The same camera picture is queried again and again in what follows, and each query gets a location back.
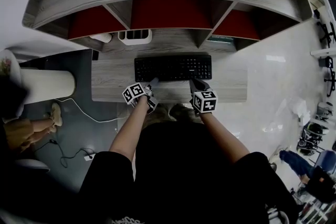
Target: keyboard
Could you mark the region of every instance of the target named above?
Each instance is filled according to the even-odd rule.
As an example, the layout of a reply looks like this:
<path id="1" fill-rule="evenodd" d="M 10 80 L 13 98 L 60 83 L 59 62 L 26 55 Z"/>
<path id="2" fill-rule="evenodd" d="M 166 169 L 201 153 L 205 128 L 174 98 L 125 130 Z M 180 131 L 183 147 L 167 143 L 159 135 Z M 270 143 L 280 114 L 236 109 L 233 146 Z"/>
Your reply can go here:
<path id="1" fill-rule="evenodd" d="M 211 79 L 210 55 L 182 55 L 135 58 L 136 82 L 150 82 L 158 77 L 160 81 L 189 80 L 191 78 Z"/>

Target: black cable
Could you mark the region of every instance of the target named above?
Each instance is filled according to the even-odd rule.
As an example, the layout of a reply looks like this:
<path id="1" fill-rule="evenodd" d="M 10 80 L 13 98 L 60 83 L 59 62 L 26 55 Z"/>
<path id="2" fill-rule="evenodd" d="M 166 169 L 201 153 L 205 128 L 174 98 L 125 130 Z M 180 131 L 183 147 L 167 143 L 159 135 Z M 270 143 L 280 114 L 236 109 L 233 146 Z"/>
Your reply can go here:
<path id="1" fill-rule="evenodd" d="M 91 154 L 95 154 L 95 151 L 94 151 L 93 149 L 91 149 L 91 148 L 86 148 L 86 147 L 81 147 L 81 148 L 79 149 L 79 151 L 77 151 L 77 152 L 74 154 L 74 156 L 72 156 L 72 157 L 67 157 L 67 156 L 64 155 L 64 152 L 63 152 L 63 150 L 62 150 L 60 144 L 58 144 L 56 140 L 52 140 L 52 139 L 50 139 L 50 140 L 49 140 L 47 143 L 45 143 L 43 146 L 41 146 L 41 147 L 39 147 L 38 149 L 36 149 L 35 151 L 33 151 L 33 153 L 37 152 L 38 150 L 40 150 L 41 148 L 43 148 L 45 145 L 47 145 L 47 144 L 49 144 L 49 143 L 50 143 L 50 144 L 54 144 L 54 145 L 58 145 L 58 148 L 59 148 L 59 150 L 61 151 L 61 154 L 62 154 L 62 157 L 59 159 L 59 162 L 61 163 L 61 165 L 62 165 L 64 168 L 68 168 L 68 162 L 67 162 L 66 159 L 73 159 L 73 158 L 75 158 L 75 157 L 77 156 L 77 154 L 78 154 L 79 152 L 81 152 L 81 151 L 84 151 L 84 152 L 89 156 L 90 159 L 92 159 L 92 156 L 90 156 L 90 155 L 91 155 Z"/>
<path id="2" fill-rule="evenodd" d="M 33 153 L 39 151 L 41 148 L 43 148 L 45 145 L 47 145 L 49 143 L 51 144 L 50 140 L 47 143 L 45 143 L 43 146 L 39 147 L 37 150 L 34 150 Z"/>

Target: wooden desk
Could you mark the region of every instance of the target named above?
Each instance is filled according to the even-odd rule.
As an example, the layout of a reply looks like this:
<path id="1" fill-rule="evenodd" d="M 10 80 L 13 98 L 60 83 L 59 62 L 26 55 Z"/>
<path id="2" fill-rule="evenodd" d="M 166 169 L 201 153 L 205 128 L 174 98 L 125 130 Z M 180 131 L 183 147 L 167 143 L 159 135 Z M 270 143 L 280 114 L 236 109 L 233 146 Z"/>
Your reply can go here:
<path id="1" fill-rule="evenodd" d="M 153 40 L 146 45 L 126 46 L 114 35 L 105 45 L 97 61 L 92 61 L 92 99 L 124 102 L 122 91 L 134 80 L 134 59 L 174 54 L 205 54 L 212 56 L 213 78 L 209 85 L 217 91 L 221 103 L 245 102 L 247 99 L 247 69 L 229 56 L 236 51 L 230 44 L 207 41 L 197 48 L 193 31 L 185 29 L 153 30 Z M 189 81 L 161 82 L 153 90 L 160 103 L 188 103 L 191 99 Z"/>

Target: black shirt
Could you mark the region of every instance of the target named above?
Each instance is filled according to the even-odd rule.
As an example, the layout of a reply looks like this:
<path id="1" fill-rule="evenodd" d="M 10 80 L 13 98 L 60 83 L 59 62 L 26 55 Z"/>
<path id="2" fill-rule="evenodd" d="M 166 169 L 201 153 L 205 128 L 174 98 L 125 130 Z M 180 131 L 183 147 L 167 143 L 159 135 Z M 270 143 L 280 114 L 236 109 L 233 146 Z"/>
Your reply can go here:
<path id="1" fill-rule="evenodd" d="M 336 184 L 320 166 L 315 167 L 306 190 L 323 203 L 329 204 L 336 200 Z"/>
<path id="2" fill-rule="evenodd" d="M 290 223 L 296 203 L 262 153 L 230 164 L 206 127 L 197 123 L 150 125 L 131 162 L 113 152 L 98 153 L 80 195 L 94 201 L 86 220 L 125 217 L 140 223 L 268 223 L 265 206 L 277 205 Z"/>

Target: white cable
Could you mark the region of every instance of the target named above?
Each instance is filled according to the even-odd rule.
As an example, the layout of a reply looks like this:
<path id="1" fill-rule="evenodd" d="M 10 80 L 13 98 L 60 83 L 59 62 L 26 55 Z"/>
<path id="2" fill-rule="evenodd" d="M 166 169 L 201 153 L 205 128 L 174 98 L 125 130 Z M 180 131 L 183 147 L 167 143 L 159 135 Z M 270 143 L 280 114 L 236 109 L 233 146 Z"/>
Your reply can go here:
<path id="1" fill-rule="evenodd" d="M 116 121 L 116 120 L 122 120 L 122 119 L 125 119 L 126 117 L 123 117 L 123 118 L 115 118 L 115 119 L 113 119 L 113 120 L 108 120 L 108 121 L 97 121 L 97 120 L 95 120 L 93 117 L 91 117 L 91 116 L 89 116 L 88 114 L 86 114 L 81 108 L 80 108 L 80 106 L 76 103 L 76 101 L 73 99 L 73 98 L 68 98 L 68 99 L 65 99 L 65 100 L 59 100 L 59 99 L 55 99 L 55 100 L 57 100 L 57 101 L 59 101 L 59 102 L 65 102 L 65 101 L 68 101 L 68 100 L 73 100 L 73 102 L 75 103 L 75 105 L 79 108 L 79 110 L 85 115 L 85 116 L 87 116 L 87 117 L 89 117 L 90 119 L 92 119 L 93 121 L 95 121 L 95 122 L 98 122 L 98 123 L 104 123 L 104 122 L 111 122 L 111 121 Z"/>

